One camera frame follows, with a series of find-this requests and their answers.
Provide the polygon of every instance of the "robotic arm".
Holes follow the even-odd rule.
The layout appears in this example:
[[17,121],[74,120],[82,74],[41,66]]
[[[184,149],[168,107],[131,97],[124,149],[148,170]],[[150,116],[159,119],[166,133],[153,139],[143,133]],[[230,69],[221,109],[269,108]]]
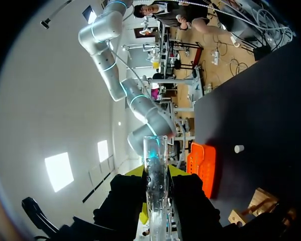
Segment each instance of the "robotic arm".
[[101,77],[106,83],[114,101],[127,97],[127,103],[134,115],[144,125],[128,135],[131,148],[143,155],[144,136],[175,135],[172,120],[145,96],[131,78],[120,82],[118,68],[106,40],[118,37],[122,32],[122,18],[132,0],[110,0],[102,14],[91,24],[79,31],[78,40],[93,59]]

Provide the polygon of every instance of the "black tabletop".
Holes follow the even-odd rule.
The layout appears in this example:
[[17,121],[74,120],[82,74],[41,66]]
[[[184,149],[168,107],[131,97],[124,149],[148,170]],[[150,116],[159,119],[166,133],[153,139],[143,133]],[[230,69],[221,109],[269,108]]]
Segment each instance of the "black tabletop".
[[[216,147],[213,205],[227,225],[256,188],[301,208],[301,47],[290,44],[195,104],[195,141]],[[245,150],[234,152],[235,145]]]

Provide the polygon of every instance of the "transparent cylinder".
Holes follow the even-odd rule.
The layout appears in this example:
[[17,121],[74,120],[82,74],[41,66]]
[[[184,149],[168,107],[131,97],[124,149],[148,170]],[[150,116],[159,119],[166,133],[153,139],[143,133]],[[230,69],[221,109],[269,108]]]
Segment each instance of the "transparent cylinder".
[[144,137],[144,160],[150,239],[163,241],[167,226],[167,136]]

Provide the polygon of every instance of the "man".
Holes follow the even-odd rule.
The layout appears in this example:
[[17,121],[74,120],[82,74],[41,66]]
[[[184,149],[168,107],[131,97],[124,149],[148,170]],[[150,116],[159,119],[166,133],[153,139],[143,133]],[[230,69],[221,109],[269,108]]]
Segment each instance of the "man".
[[[194,3],[208,5],[210,0],[192,0]],[[171,27],[187,30],[188,25],[203,34],[226,34],[227,31],[215,26],[207,26],[208,9],[206,7],[191,5],[182,2],[154,1],[151,5],[134,6],[134,16],[143,18],[152,16]]]

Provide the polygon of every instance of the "orange basket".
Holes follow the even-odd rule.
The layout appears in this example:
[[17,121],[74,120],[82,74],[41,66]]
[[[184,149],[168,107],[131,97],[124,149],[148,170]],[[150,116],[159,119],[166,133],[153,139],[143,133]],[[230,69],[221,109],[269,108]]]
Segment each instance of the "orange basket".
[[191,153],[187,156],[186,172],[197,174],[203,181],[205,195],[211,198],[214,184],[216,151],[214,147],[192,142]]

